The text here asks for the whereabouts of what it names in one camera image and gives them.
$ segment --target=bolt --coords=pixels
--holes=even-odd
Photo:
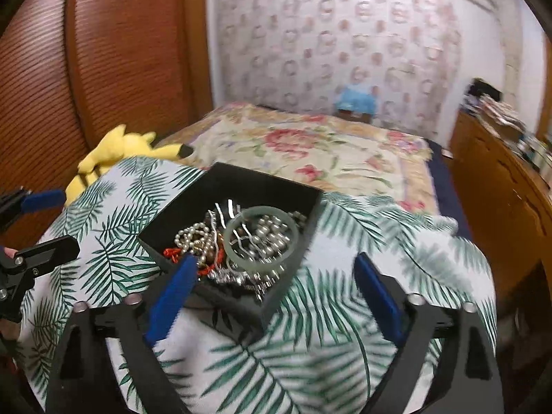
[[[127,305],[137,305],[142,301],[142,296],[140,293],[132,293],[125,297],[124,301]]]
[[[81,300],[80,302],[77,302],[73,305],[73,311],[76,313],[82,313],[83,311],[86,311],[88,309],[88,304]]]
[[[408,295],[408,301],[412,305],[417,305],[417,306],[420,306],[420,305],[423,305],[423,304],[426,303],[426,299],[422,295],[417,294],[417,293],[409,294]]]
[[[462,308],[464,309],[464,311],[467,311],[468,313],[475,313],[477,312],[477,306],[476,304],[473,304],[471,302],[464,302],[462,304]]]

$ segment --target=stuffed animal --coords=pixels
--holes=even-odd
[[[119,125],[109,131],[100,140],[95,149],[78,164],[78,174],[71,180],[65,194],[69,205],[86,189],[92,185],[99,176],[114,166],[115,163],[126,157],[147,156],[157,159],[178,160],[182,145],[166,145],[160,148],[152,148],[151,142],[155,139],[155,132],[147,134],[125,134],[125,125]]]

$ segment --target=wooden dresser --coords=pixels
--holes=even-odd
[[[548,187],[478,119],[459,112],[451,171],[474,242],[505,299],[542,262],[552,294],[552,204]]]

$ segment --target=palm leaf fabric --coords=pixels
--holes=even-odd
[[[53,352],[71,307],[117,304],[145,289],[159,270],[137,235],[203,171],[169,161],[129,158],[64,209],[42,240],[74,235],[81,254],[37,280],[22,304],[18,344],[32,389],[44,403]],[[366,251],[407,292],[431,303],[477,304],[493,344],[496,308],[485,257],[454,235],[450,218],[413,215],[388,196],[326,193],[324,211],[304,262],[267,334],[255,343],[232,316],[192,295],[155,353],[192,412],[360,412],[396,353],[384,340],[352,278]],[[119,342],[108,348],[129,407],[143,412]],[[441,344],[431,344],[418,382],[431,382]],[[411,408],[421,398],[413,397]]]

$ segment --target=black box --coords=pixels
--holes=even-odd
[[[232,199],[242,209],[269,205],[286,213],[301,212],[307,217],[305,229],[293,254],[285,262],[286,269],[280,281],[268,290],[262,303],[256,300],[253,293],[235,296],[235,292],[230,294],[228,289],[221,289],[209,279],[203,279],[194,286],[195,293],[233,315],[242,325],[264,332],[311,242],[321,214],[321,196],[322,191],[312,186],[217,162],[159,212],[138,239],[157,265],[167,272],[174,264],[163,256],[164,249],[175,247],[175,234],[195,222],[201,222],[207,210],[215,209],[215,203]]]

